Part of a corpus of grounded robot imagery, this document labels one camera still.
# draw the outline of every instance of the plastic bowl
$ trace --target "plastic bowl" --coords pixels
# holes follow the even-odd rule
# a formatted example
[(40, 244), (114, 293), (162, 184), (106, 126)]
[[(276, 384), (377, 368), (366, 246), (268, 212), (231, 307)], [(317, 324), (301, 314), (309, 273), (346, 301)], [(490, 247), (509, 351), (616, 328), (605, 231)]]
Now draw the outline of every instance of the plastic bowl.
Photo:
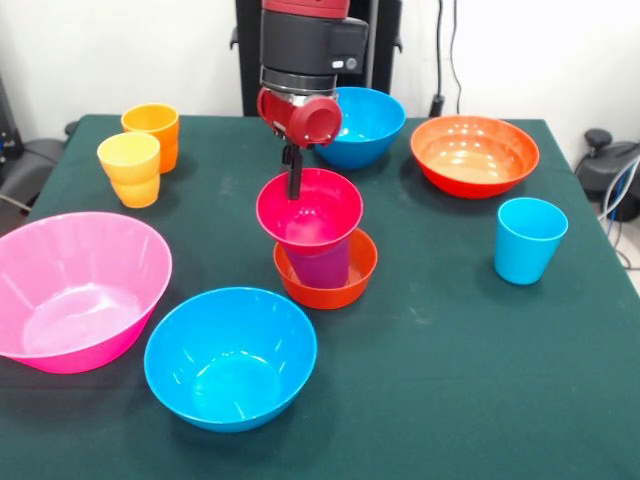
[(488, 198), (510, 190), (538, 165), (533, 139), (501, 120), (454, 115), (420, 125), (411, 150), (425, 176), (461, 198)]
[(137, 340), (171, 252), (123, 215), (69, 213), (0, 238), (0, 355), (50, 373), (101, 367)]
[(296, 277), (282, 245), (276, 244), (273, 260), (287, 293), (296, 302), (318, 310), (335, 310), (358, 300), (367, 289), (378, 263), (378, 250), (371, 237), (357, 229), (349, 237), (349, 280), (344, 287), (320, 289), (307, 287)]
[(316, 151), (327, 163), (349, 170), (371, 165), (396, 139), (407, 119), (404, 108), (390, 95), (361, 87), (340, 87), (338, 104), (342, 127), (338, 137)]
[(288, 173), (272, 179), (256, 202), (262, 228), (288, 250), (315, 255), (353, 232), (364, 213), (360, 192), (349, 180), (323, 168), (304, 168), (300, 197), (287, 197)]
[(185, 421), (240, 432), (282, 412), (317, 355), (307, 316), (258, 288), (223, 288), (176, 307), (151, 334), (144, 370), (154, 395)]

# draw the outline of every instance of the blue cup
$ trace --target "blue cup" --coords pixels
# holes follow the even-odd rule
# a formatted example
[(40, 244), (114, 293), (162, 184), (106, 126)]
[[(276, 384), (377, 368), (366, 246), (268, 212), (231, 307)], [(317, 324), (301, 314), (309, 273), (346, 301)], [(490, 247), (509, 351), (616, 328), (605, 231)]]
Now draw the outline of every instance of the blue cup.
[(530, 285), (542, 277), (569, 220), (558, 207), (537, 198), (514, 198), (498, 210), (495, 269), (507, 282)]
[(355, 170), (378, 160), (396, 139), (407, 119), (404, 108), (390, 95), (362, 87), (340, 87), (338, 104), (342, 127), (326, 147), (316, 147), (335, 167)]

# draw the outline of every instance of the bowl rim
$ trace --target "bowl rim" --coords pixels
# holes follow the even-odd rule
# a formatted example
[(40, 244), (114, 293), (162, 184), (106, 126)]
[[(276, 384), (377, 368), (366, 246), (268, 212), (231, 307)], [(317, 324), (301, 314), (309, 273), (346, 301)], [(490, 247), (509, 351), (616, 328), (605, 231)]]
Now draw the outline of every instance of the bowl rim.
[(16, 360), (41, 360), (41, 359), (47, 359), (47, 358), (61, 357), (61, 356), (64, 356), (64, 355), (70, 355), (70, 354), (82, 352), (84, 350), (89, 350), (89, 349), (91, 349), (93, 347), (96, 347), (98, 345), (102, 345), (103, 343), (106, 343), (106, 342), (112, 340), (116, 336), (120, 335), (124, 331), (128, 330), (129, 328), (133, 327), (138, 322), (140, 322), (141, 320), (146, 318), (153, 311), (153, 309), (156, 307), (156, 305), (158, 304), (158, 302), (162, 298), (162, 295), (164, 295), (164, 292), (167, 290), (167, 287), (169, 286), (169, 282), (171, 281), (171, 275), (173, 273), (173, 257), (171, 255), (171, 249), (169, 248), (169, 244), (164, 239), (164, 237), (155, 228), (153, 228), (151, 225), (143, 222), (142, 220), (138, 220), (137, 218), (130, 217), (128, 215), (121, 215), (119, 213), (114, 213), (114, 212), (81, 211), (81, 212), (62, 213), (62, 214), (59, 214), (59, 215), (52, 215), (50, 217), (44, 217), (44, 218), (35, 220), (35, 221), (31, 222), (31, 223), (27, 223), (27, 224), (23, 225), (22, 227), (17, 228), (15, 230), (13, 230), (12, 232), (9, 232), (8, 234), (4, 235), (3, 237), (0, 237), (0, 248), (2, 248), (3, 242), (7, 241), (7, 239), (12, 238), (12, 237), (17, 237), (17, 236), (20, 236), (20, 235), (25, 235), (25, 232), (29, 232), (30, 230), (33, 230), (33, 229), (38, 228), (38, 227), (41, 227), (42, 225), (44, 225), (46, 223), (61, 222), (61, 221), (65, 221), (65, 220), (67, 220), (69, 218), (81, 218), (81, 217), (89, 217), (89, 216), (90, 217), (96, 217), (96, 216), (97, 217), (117, 217), (120, 220), (124, 220), (124, 221), (126, 221), (128, 223), (136, 224), (136, 225), (142, 227), (143, 230), (147, 230), (152, 236), (154, 236), (157, 240), (159, 240), (160, 241), (160, 245), (164, 249), (164, 251), (165, 251), (165, 253), (167, 255), (168, 262), (169, 262), (168, 263), (166, 279), (165, 279), (165, 281), (163, 283), (162, 288), (159, 289), (159, 291), (155, 295), (153, 301), (149, 302), (149, 305), (145, 308), (144, 312), (140, 313), (138, 318), (136, 318), (134, 321), (130, 322), (126, 326), (122, 327), (114, 335), (111, 335), (111, 336), (109, 336), (107, 338), (104, 338), (102, 340), (95, 341), (95, 342), (92, 342), (92, 343), (88, 343), (86, 345), (83, 345), (82, 347), (74, 347), (74, 348), (67, 349), (67, 350), (61, 350), (61, 351), (55, 352), (55, 353), (25, 354), (25, 353), (11, 353), (11, 352), (6, 352), (4, 350), (0, 350), (0, 355), (1, 356), (12, 358), (12, 359), (16, 359)]
[(364, 230), (362, 230), (361, 228), (356, 228), (350, 236), (352, 235), (359, 235), (361, 237), (364, 237), (365, 240), (367, 240), (367, 243), (369, 245), (371, 245), (373, 247), (373, 253), (374, 253), (374, 261), (373, 261), (373, 265), (371, 266), (371, 269), (367, 272), (366, 275), (364, 275), (362, 278), (360, 278), (357, 282), (354, 283), (350, 283), (349, 285), (345, 285), (343, 287), (338, 287), (338, 288), (315, 288), (315, 287), (308, 287), (306, 285), (304, 285), (303, 283), (300, 283), (300, 281), (294, 281), (291, 276), (287, 275), (283, 270), (282, 267), (280, 265), (280, 263), (278, 262), (277, 259), (277, 254), (280, 250), (283, 251), (284, 255), (286, 256), (286, 251), (284, 251), (284, 247), (280, 244), (280, 243), (276, 243), (275, 246), (273, 247), (273, 263), (276, 266), (276, 270), (278, 270), (278, 273), (280, 274), (280, 276), (283, 279), (287, 279), (288, 281), (292, 282), (293, 284), (295, 284), (297, 287), (300, 287), (308, 292), (323, 292), (323, 293), (327, 293), (327, 294), (331, 294), (331, 293), (338, 293), (338, 292), (344, 292), (346, 290), (352, 289), (352, 288), (356, 288), (358, 285), (362, 285), (365, 282), (368, 282), (369, 279), (371, 278), (371, 275), (373, 275), (373, 272), (375, 271), (376, 267), (378, 266), (378, 247), (376, 247), (375, 242), (373, 241), (373, 239), (367, 234), (367, 232), (365, 232)]
[[(464, 119), (478, 119), (478, 120), (483, 120), (483, 121), (491, 121), (491, 122), (495, 122), (501, 125), (506, 126), (509, 129), (512, 130), (517, 130), (518, 132), (520, 132), (525, 139), (531, 144), (533, 145), (533, 148), (536, 152), (536, 157), (535, 157), (535, 161), (533, 162), (531, 168), (529, 168), (528, 170), (524, 171), (523, 173), (521, 173), (520, 175), (518, 175), (517, 177), (512, 177), (509, 178), (508, 180), (504, 180), (502, 182), (469, 182), (466, 180), (460, 180), (456, 177), (452, 177), (450, 175), (445, 175), (443, 173), (438, 172), (437, 170), (434, 170), (433, 168), (431, 168), (427, 163), (425, 163), (416, 153), (416, 136), (418, 133), (418, 130), (421, 130), (422, 128), (427, 128), (428, 124), (433, 124), (439, 121), (442, 121), (442, 119), (451, 119), (451, 118), (464, 118)], [(413, 158), (415, 159), (415, 161), (422, 167), (426, 168), (427, 170), (429, 170), (430, 172), (439, 175), (443, 178), (447, 178), (449, 180), (453, 180), (455, 182), (458, 182), (460, 184), (463, 185), (480, 185), (480, 186), (500, 186), (500, 185), (508, 185), (511, 183), (518, 183), (522, 180), (524, 180), (525, 178), (527, 178), (529, 175), (531, 175), (531, 173), (538, 167), (538, 164), (540, 163), (540, 148), (538, 147), (538, 144), (536, 143), (536, 141), (533, 139), (533, 137), (531, 135), (529, 135), (527, 132), (525, 132), (523, 129), (521, 129), (520, 127), (518, 127), (517, 125), (514, 125), (513, 123), (507, 122), (506, 120), (501, 120), (499, 118), (491, 118), (491, 117), (484, 117), (481, 115), (447, 115), (447, 116), (443, 116), (443, 117), (436, 117), (436, 118), (430, 118), (424, 122), (422, 122), (420, 125), (418, 125), (415, 130), (413, 131), (413, 133), (411, 134), (411, 140), (410, 140), (410, 146), (411, 146), (411, 153), (413, 155)]]
[(349, 144), (349, 145), (365, 145), (368, 143), (373, 143), (373, 142), (380, 142), (382, 140), (386, 140), (389, 137), (392, 137), (394, 135), (396, 135), (400, 130), (402, 130), (402, 127), (404, 127), (404, 125), (407, 123), (407, 111), (405, 110), (404, 106), (392, 95), (389, 95), (388, 93), (385, 92), (381, 92), (380, 90), (375, 90), (373, 88), (368, 88), (368, 87), (338, 87), (336, 88), (336, 92), (339, 94), (340, 92), (344, 92), (344, 91), (368, 91), (368, 92), (372, 92), (374, 95), (380, 96), (380, 97), (386, 97), (390, 100), (392, 100), (392, 103), (394, 103), (396, 106), (398, 106), (400, 108), (400, 111), (402, 112), (402, 121), (400, 122), (400, 124), (397, 127), (394, 127), (388, 134), (380, 137), (380, 138), (368, 138), (365, 140), (348, 140), (345, 138), (340, 138), (340, 133), (338, 133), (338, 135), (336, 136), (336, 138), (333, 139), (333, 141), (327, 145), (326, 147), (317, 146), (317, 150), (322, 150), (322, 149), (327, 149), (330, 148), (331, 145), (337, 144), (337, 143), (343, 143), (345, 145)]
[(267, 182), (267, 184), (264, 187), (262, 187), (262, 190), (260, 190), (260, 193), (258, 193), (258, 197), (256, 198), (256, 217), (258, 218), (258, 223), (260, 224), (260, 227), (262, 227), (262, 229), (265, 232), (267, 232), (267, 234), (271, 238), (273, 238), (276, 242), (282, 242), (282, 243), (291, 245), (293, 247), (323, 248), (323, 247), (327, 247), (327, 246), (330, 246), (330, 245), (338, 244), (339, 242), (341, 242), (342, 240), (347, 238), (349, 235), (351, 235), (353, 233), (353, 231), (356, 228), (358, 228), (358, 225), (362, 221), (362, 217), (364, 216), (364, 199), (362, 198), (362, 193), (360, 193), (360, 189), (351, 180), (349, 180), (344, 175), (340, 175), (339, 173), (334, 172), (333, 170), (329, 170), (327, 168), (318, 168), (318, 167), (305, 167), (305, 168), (302, 169), (302, 175), (304, 175), (305, 171), (313, 171), (313, 172), (320, 171), (320, 172), (322, 172), (323, 175), (328, 174), (330, 176), (340, 177), (343, 180), (346, 180), (346, 182), (354, 188), (354, 190), (358, 194), (358, 199), (359, 199), (358, 207), (360, 209), (360, 213), (358, 215), (358, 218), (357, 218), (353, 228), (350, 228), (345, 234), (341, 235), (340, 237), (338, 237), (338, 238), (336, 238), (334, 240), (331, 240), (331, 241), (328, 241), (328, 242), (311, 243), (311, 244), (309, 244), (309, 243), (299, 243), (299, 242), (290, 242), (286, 238), (281, 237), (280, 235), (276, 235), (275, 232), (273, 232), (271, 229), (267, 228), (267, 226), (262, 221), (262, 218), (260, 217), (260, 198), (262, 198), (262, 195), (266, 192), (267, 188), (269, 188), (272, 183), (275, 183), (281, 177), (284, 177), (284, 176), (288, 175), (289, 174), (288, 172), (283, 172), (283, 173), (273, 177), (271, 180), (269, 180)]
[[(251, 417), (247, 417), (247, 418), (244, 418), (244, 419), (239, 420), (239, 421), (223, 422), (223, 421), (218, 421), (218, 420), (211, 420), (211, 419), (205, 419), (205, 418), (197, 417), (195, 415), (192, 415), (192, 414), (189, 414), (189, 413), (185, 413), (180, 408), (175, 408), (174, 406), (170, 405), (170, 403), (167, 402), (165, 398), (163, 398), (161, 395), (159, 395), (159, 393), (158, 393), (159, 390), (156, 388), (156, 386), (154, 385), (154, 382), (151, 380), (151, 376), (149, 375), (148, 365), (149, 365), (149, 361), (150, 361), (149, 360), (149, 358), (150, 358), (150, 353), (149, 352), (150, 352), (150, 349), (151, 349), (151, 345), (152, 345), (152, 343), (154, 341), (154, 338), (156, 337), (156, 335), (159, 335), (158, 332), (163, 328), (163, 325), (165, 325), (168, 322), (168, 320), (175, 313), (178, 312), (178, 310), (180, 310), (181, 308), (183, 308), (187, 304), (190, 304), (192, 302), (198, 302), (198, 301), (202, 300), (202, 298), (204, 298), (204, 297), (208, 297), (208, 296), (211, 296), (211, 295), (220, 295), (220, 294), (226, 293), (226, 292), (228, 292), (230, 290), (234, 290), (234, 291), (241, 290), (241, 291), (245, 291), (245, 292), (254, 292), (254, 293), (255, 292), (259, 292), (260, 294), (276, 298), (278, 301), (283, 302), (284, 304), (292, 307), (293, 310), (299, 314), (298, 316), (303, 321), (303, 324), (309, 329), (309, 333), (311, 333), (313, 358), (312, 358), (312, 361), (309, 363), (308, 371), (306, 371), (304, 373), (304, 375), (303, 375), (303, 381), (301, 381), (300, 385), (298, 385), (291, 392), (291, 394), (288, 395), (286, 398), (279, 400), (275, 405), (271, 406), (268, 410), (261, 411), (260, 413), (258, 413), (256, 415), (253, 415)], [(231, 286), (231, 287), (223, 287), (223, 288), (217, 288), (217, 289), (213, 289), (213, 290), (207, 290), (206, 292), (202, 292), (202, 293), (199, 293), (197, 295), (194, 295), (194, 296), (188, 298), (187, 300), (185, 300), (184, 302), (180, 303), (178, 306), (173, 308), (169, 313), (167, 313), (164, 316), (164, 318), (162, 320), (160, 320), (160, 322), (158, 322), (158, 325), (156, 325), (156, 327), (153, 329), (153, 332), (151, 332), (151, 336), (149, 337), (149, 340), (147, 341), (147, 345), (146, 345), (145, 350), (144, 350), (143, 364), (144, 364), (144, 376), (145, 376), (145, 379), (147, 380), (147, 384), (149, 385), (149, 389), (151, 390), (153, 395), (156, 397), (156, 399), (162, 405), (164, 405), (167, 409), (169, 409), (171, 412), (175, 413), (176, 415), (178, 415), (180, 417), (183, 417), (184, 419), (187, 419), (187, 420), (190, 420), (190, 421), (193, 421), (193, 422), (197, 422), (197, 423), (202, 423), (202, 424), (206, 424), (206, 425), (232, 426), (232, 425), (242, 425), (242, 424), (257, 420), (259, 418), (263, 418), (263, 417), (268, 416), (269, 414), (271, 414), (273, 412), (277, 412), (281, 408), (283, 408), (286, 405), (288, 405), (291, 401), (293, 401), (293, 399), (295, 399), (298, 396), (298, 394), (300, 393), (302, 388), (309, 381), (309, 378), (311, 378), (311, 374), (313, 373), (313, 370), (315, 369), (317, 358), (318, 358), (318, 338), (316, 336), (315, 328), (313, 327), (313, 324), (311, 323), (311, 320), (309, 319), (309, 316), (298, 305), (296, 305), (293, 301), (289, 300), (285, 296), (280, 295), (279, 293), (272, 292), (270, 290), (266, 290), (264, 288), (251, 287), (251, 286)]]

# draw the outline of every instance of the red bowl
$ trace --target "red bowl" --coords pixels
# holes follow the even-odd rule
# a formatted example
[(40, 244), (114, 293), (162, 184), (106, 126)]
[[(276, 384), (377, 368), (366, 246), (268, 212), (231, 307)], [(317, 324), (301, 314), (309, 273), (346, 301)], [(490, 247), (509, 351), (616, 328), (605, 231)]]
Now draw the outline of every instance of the red bowl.
[(502, 120), (453, 115), (421, 124), (411, 151), (425, 176), (460, 198), (488, 198), (510, 190), (533, 172), (538, 146)]
[(300, 283), (281, 244), (276, 243), (273, 250), (273, 260), (287, 293), (305, 307), (318, 310), (346, 307), (367, 289), (378, 263), (378, 250), (371, 237), (359, 228), (349, 236), (349, 257), (349, 279), (344, 287), (312, 288)]

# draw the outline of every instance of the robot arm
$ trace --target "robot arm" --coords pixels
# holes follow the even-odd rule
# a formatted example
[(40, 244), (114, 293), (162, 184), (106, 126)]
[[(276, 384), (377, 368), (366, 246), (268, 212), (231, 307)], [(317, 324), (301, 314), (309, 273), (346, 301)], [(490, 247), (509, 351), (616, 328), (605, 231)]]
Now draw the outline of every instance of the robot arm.
[(337, 75), (362, 73), (368, 25), (348, 18), (349, 0), (263, 0), (258, 112), (286, 139), (289, 198), (300, 191), (300, 148), (340, 131)]

